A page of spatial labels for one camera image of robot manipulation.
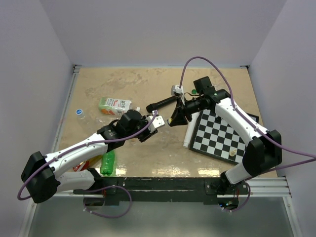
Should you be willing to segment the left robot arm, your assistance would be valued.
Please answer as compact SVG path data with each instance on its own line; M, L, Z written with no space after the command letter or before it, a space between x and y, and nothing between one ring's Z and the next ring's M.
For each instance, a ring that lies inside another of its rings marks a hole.
M100 192L102 181L90 171L71 174L68 171L83 161L123 146L126 140L136 138L144 142L164 125L157 111L143 116L136 110L129 110L120 119L101 127L75 145L46 155L41 152L31 154L21 174L23 185L18 192L18 200L24 200L21 196L24 189L35 203L47 201L57 192L66 190L82 189L92 194Z

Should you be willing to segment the clear bottle blue cap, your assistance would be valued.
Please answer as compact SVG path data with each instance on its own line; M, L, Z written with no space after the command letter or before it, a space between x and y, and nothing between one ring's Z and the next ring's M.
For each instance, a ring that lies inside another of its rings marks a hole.
M83 109L76 109L76 117L79 122L83 124L88 124L92 122L92 118L89 113L86 112L86 110Z

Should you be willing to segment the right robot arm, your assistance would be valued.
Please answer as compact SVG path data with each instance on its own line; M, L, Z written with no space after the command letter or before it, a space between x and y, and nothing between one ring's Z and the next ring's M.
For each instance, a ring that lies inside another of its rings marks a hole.
M256 123L238 108L226 90L216 90L209 77L195 80L194 86L198 97L191 100L185 99L180 85L172 86L171 95L176 96L177 103L168 120L169 126L187 125L194 113L209 110L227 122L245 144L242 161L221 174L218 194L231 194L240 182L261 175L282 162L279 132L268 131Z

